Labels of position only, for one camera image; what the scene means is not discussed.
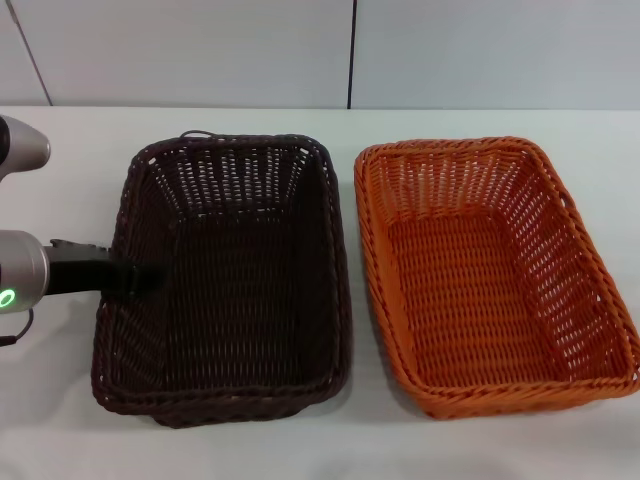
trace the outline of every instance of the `green indicator light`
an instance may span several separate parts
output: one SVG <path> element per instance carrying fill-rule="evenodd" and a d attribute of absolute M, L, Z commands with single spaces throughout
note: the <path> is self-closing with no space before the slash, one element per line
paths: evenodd
<path fill-rule="evenodd" d="M 0 308 L 7 307 L 13 303 L 16 298 L 16 292 L 10 288 L 0 293 Z"/>

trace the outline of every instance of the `white wall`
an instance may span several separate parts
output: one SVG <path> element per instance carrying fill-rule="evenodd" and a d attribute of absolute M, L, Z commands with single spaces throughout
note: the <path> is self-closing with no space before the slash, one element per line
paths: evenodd
<path fill-rule="evenodd" d="M 350 0 L 13 0 L 54 105 L 344 107 Z"/>
<path fill-rule="evenodd" d="M 637 0 L 364 0 L 354 108 L 640 108 Z"/>
<path fill-rule="evenodd" d="M 0 1 L 0 104 L 47 104 L 18 27 L 4 1 Z"/>

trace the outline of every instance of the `wicker basket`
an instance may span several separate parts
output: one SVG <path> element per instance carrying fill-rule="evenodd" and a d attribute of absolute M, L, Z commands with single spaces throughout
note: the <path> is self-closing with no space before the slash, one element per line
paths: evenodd
<path fill-rule="evenodd" d="M 563 409 L 638 389 L 636 330 L 539 147 L 380 145 L 355 177 L 380 328 L 427 414 Z"/>
<path fill-rule="evenodd" d="M 352 325 L 337 180 L 314 140 L 185 134 L 147 147 L 129 169 L 112 252 L 168 278 L 145 298 L 103 297 L 92 385 L 107 410 L 176 428 L 269 420 L 344 385 Z"/>

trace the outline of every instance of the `white table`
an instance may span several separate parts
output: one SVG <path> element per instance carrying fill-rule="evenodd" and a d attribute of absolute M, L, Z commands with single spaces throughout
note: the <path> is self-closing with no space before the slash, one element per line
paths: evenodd
<path fill-rule="evenodd" d="M 45 132 L 46 168 L 0 185 L 0 226 L 109 244 L 131 158 L 197 128 L 303 133 L 340 180 L 353 299 L 352 379 L 295 417 L 170 430 L 91 394 L 96 294 L 45 298 L 0 350 L 0 479 L 637 479 L 640 394 L 551 414 L 437 422 L 390 376 L 374 337 L 357 229 L 353 162 L 408 138 L 518 135 L 551 157 L 632 316 L 640 318 L 640 112 L 0 108 Z M 0 317 L 17 332 L 25 314 Z"/>

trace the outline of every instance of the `dark brown wicker basket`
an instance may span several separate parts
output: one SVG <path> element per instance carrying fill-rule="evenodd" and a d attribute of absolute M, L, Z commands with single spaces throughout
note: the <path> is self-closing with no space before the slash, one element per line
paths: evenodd
<path fill-rule="evenodd" d="M 294 415 L 351 364 L 337 180 L 298 135 L 183 135 L 142 150 L 112 253 L 164 266 L 164 287 L 103 297 L 93 393 L 170 427 Z"/>

